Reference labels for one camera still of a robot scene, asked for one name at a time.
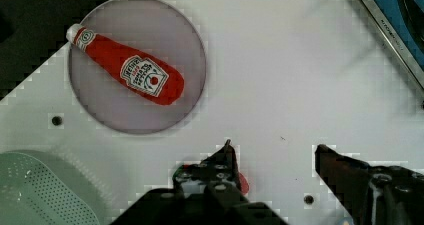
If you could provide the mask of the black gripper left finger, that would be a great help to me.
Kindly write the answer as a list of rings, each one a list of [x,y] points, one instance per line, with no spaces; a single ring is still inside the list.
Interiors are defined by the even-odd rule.
[[[181,165],[172,176],[173,187],[185,197],[203,194],[209,184],[229,183],[242,190],[236,151],[227,139],[211,156],[195,164]]]

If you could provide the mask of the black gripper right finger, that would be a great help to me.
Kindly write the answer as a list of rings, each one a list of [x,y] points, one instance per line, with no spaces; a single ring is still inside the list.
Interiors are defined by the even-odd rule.
[[[424,225],[424,180],[402,166],[372,166],[320,144],[315,170],[354,225]]]

